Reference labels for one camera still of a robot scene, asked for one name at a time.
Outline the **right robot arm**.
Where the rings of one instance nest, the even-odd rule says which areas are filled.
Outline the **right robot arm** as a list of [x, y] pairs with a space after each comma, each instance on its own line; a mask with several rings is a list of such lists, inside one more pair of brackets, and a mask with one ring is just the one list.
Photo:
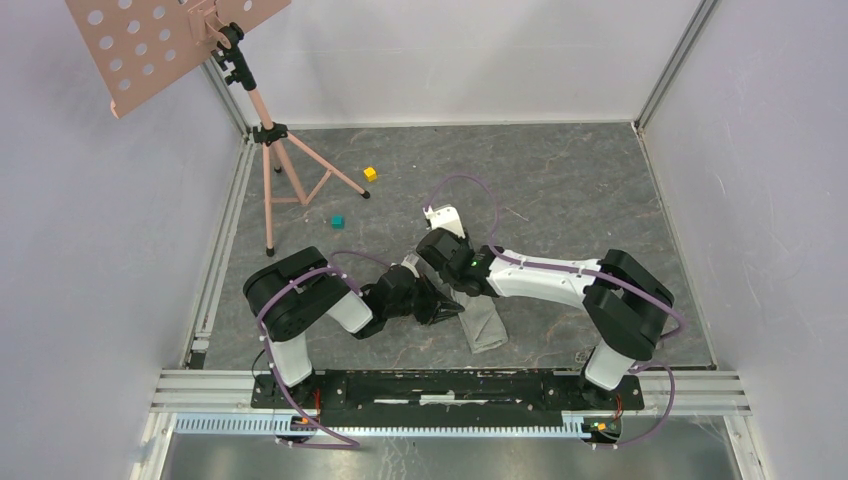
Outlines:
[[443, 228], [430, 231], [416, 253], [453, 290], [470, 297], [526, 297], [585, 312], [601, 340], [577, 382], [580, 400], [602, 408], [638, 362], [652, 359], [671, 314], [673, 294], [629, 253], [601, 259], [554, 260], [500, 246], [474, 248]]

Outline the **grey cloth napkin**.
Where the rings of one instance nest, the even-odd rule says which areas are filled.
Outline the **grey cloth napkin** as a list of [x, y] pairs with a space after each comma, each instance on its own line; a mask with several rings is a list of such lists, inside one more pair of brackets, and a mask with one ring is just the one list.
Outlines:
[[508, 342], [506, 327], [491, 297], [470, 297], [453, 290], [440, 278], [435, 278], [434, 283], [438, 291], [448, 299], [445, 312], [438, 313], [437, 319], [456, 318], [473, 355], [494, 350]]

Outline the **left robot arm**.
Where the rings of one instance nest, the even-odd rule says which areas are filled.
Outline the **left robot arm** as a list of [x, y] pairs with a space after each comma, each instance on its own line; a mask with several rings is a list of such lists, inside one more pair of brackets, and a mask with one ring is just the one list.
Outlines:
[[411, 256], [388, 265], [376, 281], [358, 287], [315, 247], [258, 270], [242, 291], [269, 355], [277, 381], [275, 392], [295, 408], [306, 405], [314, 394], [306, 332], [322, 317], [364, 339], [381, 332], [395, 318], [411, 316], [432, 325], [465, 311], [419, 272]]

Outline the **pink music stand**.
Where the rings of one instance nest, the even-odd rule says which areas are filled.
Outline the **pink music stand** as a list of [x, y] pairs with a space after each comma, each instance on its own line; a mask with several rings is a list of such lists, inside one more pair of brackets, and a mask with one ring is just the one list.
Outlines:
[[275, 122], [258, 90], [241, 44], [247, 32], [288, 7], [286, 1], [99, 1], [66, 6], [121, 118], [194, 68], [215, 62], [226, 85], [247, 93], [260, 124], [247, 130], [261, 148], [265, 249], [275, 253], [272, 213], [283, 198], [272, 193], [272, 173], [283, 172], [294, 189], [292, 202], [307, 205], [332, 177], [362, 198], [369, 192], [330, 161]]

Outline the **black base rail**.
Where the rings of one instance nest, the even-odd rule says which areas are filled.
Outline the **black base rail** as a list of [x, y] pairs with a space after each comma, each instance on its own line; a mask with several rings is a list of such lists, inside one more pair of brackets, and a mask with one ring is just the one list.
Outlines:
[[645, 407], [634, 375], [606, 391], [554, 369], [325, 370], [288, 394], [332, 428], [557, 426], [564, 412]]

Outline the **yellow cube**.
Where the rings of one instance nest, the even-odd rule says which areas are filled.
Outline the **yellow cube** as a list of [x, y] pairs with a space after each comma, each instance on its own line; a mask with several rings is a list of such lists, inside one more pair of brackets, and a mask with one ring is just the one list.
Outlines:
[[376, 181], [376, 180], [377, 180], [377, 178], [378, 178], [378, 173], [377, 173], [376, 169], [375, 169], [375, 168], [373, 168], [373, 167], [367, 167], [367, 168], [365, 168], [365, 169], [363, 170], [363, 174], [364, 174], [365, 179], [366, 179], [368, 182], [374, 182], [374, 181]]

